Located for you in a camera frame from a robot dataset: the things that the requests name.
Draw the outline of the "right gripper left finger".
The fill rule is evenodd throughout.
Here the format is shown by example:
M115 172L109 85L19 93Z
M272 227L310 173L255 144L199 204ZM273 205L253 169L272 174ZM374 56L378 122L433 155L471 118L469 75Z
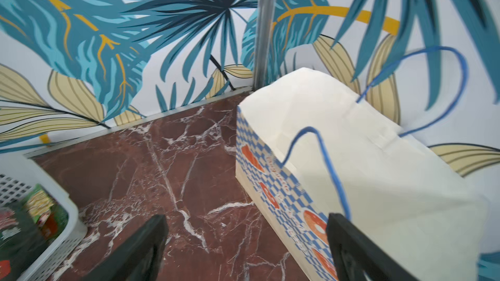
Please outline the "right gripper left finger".
M156 280L169 228L164 215L152 216L83 280Z

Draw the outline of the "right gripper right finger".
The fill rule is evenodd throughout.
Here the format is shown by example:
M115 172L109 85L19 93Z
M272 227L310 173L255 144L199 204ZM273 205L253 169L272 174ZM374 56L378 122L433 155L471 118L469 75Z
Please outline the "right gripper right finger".
M331 213L326 227L339 280L415 280L340 213Z

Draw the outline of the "checkered paper bag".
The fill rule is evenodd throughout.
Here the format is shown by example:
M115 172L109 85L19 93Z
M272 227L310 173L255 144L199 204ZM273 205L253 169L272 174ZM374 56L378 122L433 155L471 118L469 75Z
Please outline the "checkered paper bag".
M325 73L301 68L237 108L236 178L310 280L339 280L340 213L416 280L476 280L488 215L444 160Z

